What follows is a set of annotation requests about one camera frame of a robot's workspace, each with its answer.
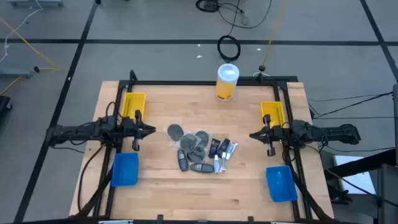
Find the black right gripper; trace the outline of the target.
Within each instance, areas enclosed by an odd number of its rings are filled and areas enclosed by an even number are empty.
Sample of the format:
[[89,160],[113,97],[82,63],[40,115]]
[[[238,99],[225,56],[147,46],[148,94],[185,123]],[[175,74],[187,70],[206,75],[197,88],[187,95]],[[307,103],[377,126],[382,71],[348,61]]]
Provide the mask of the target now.
[[269,114],[265,114],[263,117],[263,122],[265,124],[265,132],[266,135],[264,135],[264,130],[261,129],[260,131],[257,131],[255,133],[251,133],[249,137],[251,139],[258,140],[262,142],[263,144],[268,143],[269,149],[267,150],[267,155],[269,157],[275,156],[275,148],[273,145],[274,141],[281,141],[283,138],[283,130],[281,125],[275,125],[271,126],[271,116]]

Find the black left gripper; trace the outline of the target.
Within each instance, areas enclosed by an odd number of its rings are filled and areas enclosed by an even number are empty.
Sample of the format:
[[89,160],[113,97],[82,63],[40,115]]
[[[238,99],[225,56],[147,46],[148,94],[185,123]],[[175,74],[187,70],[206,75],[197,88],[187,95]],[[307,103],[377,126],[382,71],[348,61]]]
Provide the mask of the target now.
[[123,119],[123,137],[133,137],[132,150],[136,152],[139,151],[139,140],[155,133],[155,129],[156,127],[142,122],[142,114],[140,110],[135,110],[134,118],[125,117]]

